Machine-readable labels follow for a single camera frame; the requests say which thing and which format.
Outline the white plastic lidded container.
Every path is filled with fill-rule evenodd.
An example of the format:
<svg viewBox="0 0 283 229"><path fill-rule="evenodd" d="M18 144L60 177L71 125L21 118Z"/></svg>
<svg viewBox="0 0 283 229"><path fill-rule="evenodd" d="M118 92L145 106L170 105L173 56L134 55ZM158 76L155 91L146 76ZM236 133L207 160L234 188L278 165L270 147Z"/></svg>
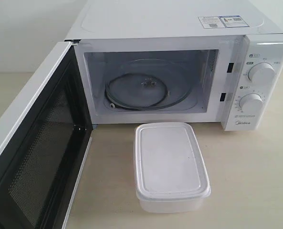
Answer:
<svg viewBox="0 0 283 229"><path fill-rule="evenodd" d="M200 147L187 123L138 126L133 160L136 196L146 212L195 211L211 194Z"/></svg>

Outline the white microwave door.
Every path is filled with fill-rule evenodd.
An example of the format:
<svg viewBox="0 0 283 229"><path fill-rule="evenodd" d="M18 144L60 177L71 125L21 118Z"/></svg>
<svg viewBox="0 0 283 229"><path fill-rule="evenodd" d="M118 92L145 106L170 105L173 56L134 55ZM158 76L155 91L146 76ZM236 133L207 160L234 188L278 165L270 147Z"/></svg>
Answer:
<svg viewBox="0 0 283 229"><path fill-rule="evenodd" d="M75 44L59 42L0 117L0 229L63 229L93 125Z"/></svg>

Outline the white microwave oven body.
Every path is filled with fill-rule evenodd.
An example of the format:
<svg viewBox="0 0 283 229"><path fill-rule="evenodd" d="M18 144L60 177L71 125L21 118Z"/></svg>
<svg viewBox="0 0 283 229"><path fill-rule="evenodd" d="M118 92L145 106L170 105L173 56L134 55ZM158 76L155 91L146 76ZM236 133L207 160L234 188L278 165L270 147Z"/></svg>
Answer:
<svg viewBox="0 0 283 229"><path fill-rule="evenodd" d="M204 29L198 17L240 15L249 27ZM258 128L283 68L283 30L248 0L90 0L65 39L75 44L91 122L220 123L226 131ZM193 79L182 102L159 110L127 110L105 96L105 83L122 64L139 59L177 63ZM266 62L268 84L249 70ZM239 101L258 94L263 107L245 113Z"/></svg>

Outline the glass turntable plate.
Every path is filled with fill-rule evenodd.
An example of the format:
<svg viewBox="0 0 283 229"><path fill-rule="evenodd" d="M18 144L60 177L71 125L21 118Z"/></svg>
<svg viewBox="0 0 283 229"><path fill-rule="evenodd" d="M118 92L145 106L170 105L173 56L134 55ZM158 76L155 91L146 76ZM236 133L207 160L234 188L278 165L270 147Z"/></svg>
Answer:
<svg viewBox="0 0 283 229"><path fill-rule="evenodd" d="M174 106L191 93L193 79L181 65L162 59L126 62L105 83L105 96L127 110L159 110Z"/></svg>

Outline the lower white control knob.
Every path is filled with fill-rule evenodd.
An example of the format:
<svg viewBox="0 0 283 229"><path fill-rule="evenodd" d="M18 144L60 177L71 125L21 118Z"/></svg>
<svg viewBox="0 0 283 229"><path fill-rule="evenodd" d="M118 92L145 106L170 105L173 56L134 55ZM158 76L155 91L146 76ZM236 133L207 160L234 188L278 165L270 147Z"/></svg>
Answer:
<svg viewBox="0 0 283 229"><path fill-rule="evenodd" d="M239 101L240 109L245 113L257 113L263 107L263 101L258 94L248 94Z"/></svg>

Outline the white control knob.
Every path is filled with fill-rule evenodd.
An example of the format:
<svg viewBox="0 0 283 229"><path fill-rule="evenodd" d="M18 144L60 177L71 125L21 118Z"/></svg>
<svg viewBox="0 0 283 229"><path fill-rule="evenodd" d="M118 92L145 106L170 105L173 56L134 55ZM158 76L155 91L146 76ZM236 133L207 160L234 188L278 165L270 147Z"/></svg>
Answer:
<svg viewBox="0 0 283 229"><path fill-rule="evenodd" d="M258 94L248 94L239 101L240 109L245 113L257 113L263 107L263 101Z"/></svg>
<svg viewBox="0 0 283 229"><path fill-rule="evenodd" d="M262 62L249 70L248 78L253 84L268 84L275 78L275 70L269 63Z"/></svg>

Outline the white blue warning sticker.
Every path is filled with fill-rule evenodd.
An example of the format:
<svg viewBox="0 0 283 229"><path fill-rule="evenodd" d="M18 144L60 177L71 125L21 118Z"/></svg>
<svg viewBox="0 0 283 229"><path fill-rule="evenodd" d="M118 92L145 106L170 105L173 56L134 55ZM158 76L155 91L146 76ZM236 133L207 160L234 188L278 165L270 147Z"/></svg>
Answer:
<svg viewBox="0 0 283 229"><path fill-rule="evenodd" d="M217 29L225 28L224 24L218 16L206 16L198 17L201 25L204 29Z"/></svg>

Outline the upper white control knob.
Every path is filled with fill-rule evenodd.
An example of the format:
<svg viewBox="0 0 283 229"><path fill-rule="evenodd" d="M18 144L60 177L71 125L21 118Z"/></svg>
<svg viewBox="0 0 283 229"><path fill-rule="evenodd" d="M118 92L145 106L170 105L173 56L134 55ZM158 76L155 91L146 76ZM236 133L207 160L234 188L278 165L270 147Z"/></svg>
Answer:
<svg viewBox="0 0 283 229"><path fill-rule="evenodd" d="M269 63L262 62L249 70L248 78L253 84L268 84L275 78L275 70Z"/></svg>

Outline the blue energy label sticker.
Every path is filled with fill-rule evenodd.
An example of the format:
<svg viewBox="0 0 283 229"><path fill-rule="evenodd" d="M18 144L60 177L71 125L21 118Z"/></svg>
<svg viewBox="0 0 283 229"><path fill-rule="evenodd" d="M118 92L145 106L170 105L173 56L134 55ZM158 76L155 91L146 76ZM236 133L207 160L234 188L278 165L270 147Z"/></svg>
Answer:
<svg viewBox="0 0 283 229"><path fill-rule="evenodd" d="M244 21L244 19L240 15L219 16L219 19L226 28L249 27L249 25Z"/></svg>

